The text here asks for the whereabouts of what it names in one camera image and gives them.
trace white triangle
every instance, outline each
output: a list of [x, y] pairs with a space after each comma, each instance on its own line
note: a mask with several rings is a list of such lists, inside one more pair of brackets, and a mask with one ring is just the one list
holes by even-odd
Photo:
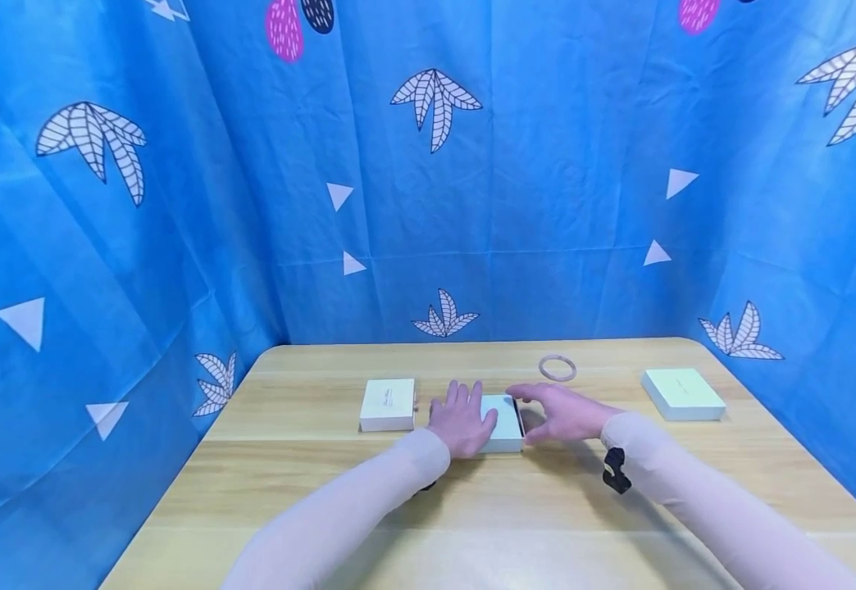
[[41, 336], [44, 329], [44, 297], [12, 305], [0, 310], [0, 319], [9, 328], [24, 338], [31, 347], [41, 352]]
[[159, 4], [155, 4], [154, 0], [152, 2], [150, 2], [150, 0], [146, 1], [153, 5], [153, 12], [158, 14], [160, 17], [167, 18], [175, 23], [175, 13], [172, 11], [172, 7], [169, 6], [169, 0], [161, 0]]
[[353, 192], [353, 187], [343, 186], [342, 184], [330, 184], [327, 182], [326, 187], [330, 191], [330, 200], [333, 201], [333, 208], [336, 211], [339, 211], [339, 208], [349, 198], [349, 194]]
[[365, 269], [366, 267], [363, 266], [360, 261], [354, 259], [354, 257], [350, 256], [347, 252], [343, 252], [343, 277], [345, 277], [345, 275], [351, 275], [352, 273], [358, 273]]
[[129, 402], [117, 402], [112, 404], [87, 404], [87, 412], [93, 423], [97, 426], [97, 434], [100, 440], [107, 440], [116, 423], [123, 417], [123, 411], [127, 409]]
[[687, 188], [687, 185], [697, 179], [697, 176], [700, 175], [671, 168], [671, 173], [667, 178], [667, 198], [674, 197], [675, 194], [683, 191], [684, 188]]
[[657, 262], [669, 262], [671, 257], [664, 251], [662, 244], [658, 240], [651, 241], [651, 248], [648, 248], [648, 253], [644, 256], [644, 265], [654, 265]]

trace hand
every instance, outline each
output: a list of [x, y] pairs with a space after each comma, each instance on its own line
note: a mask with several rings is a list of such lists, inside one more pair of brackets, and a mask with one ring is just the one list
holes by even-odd
[[526, 431], [527, 445], [543, 441], [581, 441], [602, 436], [604, 423], [622, 410], [594, 399], [580, 396], [562, 385], [518, 383], [507, 387], [507, 393], [529, 403], [539, 402], [546, 421]]
[[448, 397], [430, 400], [428, 429], [448, 446], [452, 459], [470, 459], [490, 440], [497, 426], [497, 411], [490, 410], [481, 420], [481, 396], [484, 386], [474, 383], [467, 393], [464, 383], [452, 381], [448, 385]]

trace pink leaf print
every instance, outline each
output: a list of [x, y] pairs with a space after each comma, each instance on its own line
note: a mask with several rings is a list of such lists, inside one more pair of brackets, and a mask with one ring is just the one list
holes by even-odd
[[720, 0], [681, 0], [681, 26], [690, 35], [698, 35], [710, 26], [719, 7]]
[[281, 60], [294, 62], [303, 55], [303, 30], [295, 0], [275, 0], [267, 8], [267, 41]]

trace light green box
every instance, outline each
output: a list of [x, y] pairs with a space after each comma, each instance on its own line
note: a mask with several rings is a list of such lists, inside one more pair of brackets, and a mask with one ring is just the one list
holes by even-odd
[[641, 385], [665, 420], [719, 420], [726, 403], [695, 369], [648, 369]]

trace rubber band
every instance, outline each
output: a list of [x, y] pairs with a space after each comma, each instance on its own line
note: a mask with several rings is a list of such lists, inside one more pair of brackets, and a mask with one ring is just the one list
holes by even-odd
[[[567, 374], [566, 377], [557, 377], [557, 375], [548, 372], [544, 365], [546, 361], [562, 361], [565, 362], [566, 365], [569, 365], [569, 368], [572, 369], [570, 374]], [[576, 364], [575, 362], [570, 361], [563, 355], [559, 354], [548, 354], [544, 356], [544, 358], [540, 359], [540, 373], [544, 374], [546, 379], [551, 379], [553, 381], [559, 381], [559, 383], [564, 384], [566, 381], [571, 381], [576, 378]]]

